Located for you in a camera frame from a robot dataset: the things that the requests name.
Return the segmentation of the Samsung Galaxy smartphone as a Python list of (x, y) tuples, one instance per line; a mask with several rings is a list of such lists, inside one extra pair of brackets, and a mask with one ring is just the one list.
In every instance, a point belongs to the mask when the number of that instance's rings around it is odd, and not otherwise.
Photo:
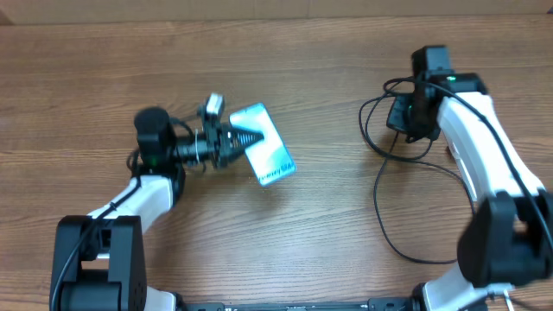
[(232, 113), (229, 121), (232, 127), (260, 132), (264, 136), (261, 141), (245, 149), (261, 186), (267, 187), (296, 171), (296, 164), (263, 103)]

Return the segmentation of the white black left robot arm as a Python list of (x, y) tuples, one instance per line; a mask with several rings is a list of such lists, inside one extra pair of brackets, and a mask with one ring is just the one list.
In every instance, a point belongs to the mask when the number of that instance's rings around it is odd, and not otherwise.
[(224, 168), (264, 139), (259, 131), (222, 123), (218, 112), (199, 116), (203, 132), (177, 136), (175, 125), (184, 123), (163, 108), (136, 114), (129, 186), (98, 210), (68, 215), (57, 225), (50, 309), (186, 309), (180, 295), (147, 284), (143, 234), (180, 199), (185, 166), (211, 162)]

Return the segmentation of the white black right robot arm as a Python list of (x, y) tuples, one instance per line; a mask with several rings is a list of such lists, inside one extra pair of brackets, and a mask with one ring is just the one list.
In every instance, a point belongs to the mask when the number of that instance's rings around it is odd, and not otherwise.
[(475, 73), (456, 73), (448, 49), (411, 55), (413, 92), (394, 97), (387, 126), (407, 143), (446, 138), (478, 208), (462, 233), (456, 262), (417, 285), (409, 298), (372, 299), (371, 309), (483, 310), (485, 301), (552, 276), (552, 194), (524, 165), (502, 129), (493, 99)]

